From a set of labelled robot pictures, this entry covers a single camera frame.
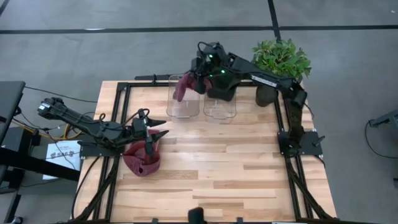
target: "concrete floor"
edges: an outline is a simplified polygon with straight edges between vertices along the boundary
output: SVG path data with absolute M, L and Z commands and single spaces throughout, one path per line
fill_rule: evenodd
M 398 24 L 395 0 L 277 0 L 275 9 L 280 26 Z M 10 0 L 0 17 L 0 30 L 271 24 L 267 1 L 260 0 Z M 281 36 L 312 60 L 312 75 L 304 83 L 315 126 L 326 136 L 322 148 L 339 218 L 398 223 L 398 189 L 392 183 L 397 160 L 373 154 L 364 141 L 367 120 L 398 108 L 398 30 L 285 31 Z M 185 71 L 200 40 L 218 40 L 226 50 L 251 58 L 256 42 L 273 38 L 272 31 L 0 35 L 0 80 L 24 80 L 95 100 L 103 80 Z M 20 107 L 28 119 L 40 126 L 60 124 L 37 116 L 37 106 L 49 94 L 24 93 Z M 92 103 L 65 102 L 82 113 L 95 110 Z M 393 134 L 389 126 L 370 129 L 369 140 L 380 153 L 398 156 Z M 37 157 L 44 154 L 39 147 L 34 151 Z M 24 184 L 40 178 L 28 174 Z M 76 183 L 66 180 L 22 188 L 17 214 L 28 224 L 65 221 L 75 189 Z M 0 195 L 0 217 L 9 200 L 10 195 Z

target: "wooden table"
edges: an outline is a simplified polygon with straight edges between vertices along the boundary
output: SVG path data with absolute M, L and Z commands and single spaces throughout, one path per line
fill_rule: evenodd
M 105 113 L 106 119 L 110 119 L 116 85 L 117 82 L 103 82 L 97 118 Z M 132 88 L 127 117 L 139 108 L 149 108 L 151 118 L 168 121 L 157 128 L 170 132 L 160 141 L 161 163 L 156 173 L 137 177 L 121 160 L 111 221 L 150 222 L 158 218 L 160 222 L 186 222 L 188 210 L 197 206 L 205 209 L 206 220 L 210 222 L 234 222 L 236 217 L 243 217 L 244 221 L 294 221 L 285 162 L 276 137 L 275 108 L 273 104 L 258 107 L 255 90 L 239 87 L 237 115 L 230 124 L 218 124 L 207 122 L 203 111 L 195 122 L 173 122 L 166 114 L 168 87 Z M 280 107 L 285 116 L 281 99 Z M 303 126 L 313 129 L 308 110 L 303 111 Z M 80 181 L 93 160 L 84 161 Z M 326 212 L 335 216 L 322 163 L 313 156 L 302 156 L 302 160 L 309 191 Z M 75 214 L 80 214 L 96 193 L 101 165 L 102 158 L 88 174 L 76 201 Z M 107 194 L 100 218 L 104 217 Z M 299 190 L 298 197 L 304 217 Z

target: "white paper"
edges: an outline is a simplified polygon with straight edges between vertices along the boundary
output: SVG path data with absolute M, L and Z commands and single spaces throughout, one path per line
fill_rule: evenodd
M 59 141 L 57 145 L 49 144 L 47 147 L 46 161 L 73 169 L 73 166 L 68 162 L 70 161 L 75 166 L 76 170 L 80 170 L 80 145 L 77 142 L 78 141 Z M 57 177 L 43 175 L 43 180 L 56 178 Z

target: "transparent container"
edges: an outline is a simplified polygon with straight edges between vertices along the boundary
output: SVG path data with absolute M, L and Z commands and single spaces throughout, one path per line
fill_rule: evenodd
M 230 101 L 210 98 L 206 94 L 203 112 L 210 118 L 208 121 L 231 121 L 236 116 L 236 94 Z
M 169 100 L 167 102 L 167 115 L 178 119 L 189 119 L 197 116 L 200 111 L 199 93 L 186 89 L 181 102 L 176 99 L 178 81 L 183 75 L 172 75 L 169 78 Z

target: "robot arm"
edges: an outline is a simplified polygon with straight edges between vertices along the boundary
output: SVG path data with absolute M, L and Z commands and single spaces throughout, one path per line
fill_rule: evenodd
M 201 50 L 200 44 L 206 47 Z M 259 85 L 279 90 L 284 99 L 287 99 L 289 107 L 290 129 L 286 145 L 298 153 L 301 148 L 300 140 L 304 134 L 301 122 L 307 92 L 296 79 L 277 77 L 262 71 L 246 59 L 232 53 L 227 54 L 218 42 L 210 44 L 199 42 L 197 56 L 192 60 L 190 75 L 196 80 L 194 90 L 198 93 L 207 92 L 209 96 L 212 95 L 210 97 L 228 101 L 232 99 L 241 80 L 252 80 Z M 205 85 L 205 80 L 211 82 L 211 88 Z
M 153 156 L 152 144 L 168 133 L 168 131 L 162 131 L 159 134 L 149 134 L 148 127 L 164 124 L 166 121 L 148 118 L 148 109 L 140 109 L 131 116 L 131 126 L 126 126 L 130 119 L 125 124 L 103 121 L 105 114 L 101 114 L 98 120 L 93 120 L 66 107 L 61 98 L 44 99 L 37 111 L 45 119 L 59 119 L 80 129 L 92 136 L 97 144 L 107 149 L 117 149 L 135 141 L 145 140 L 146 154 Z

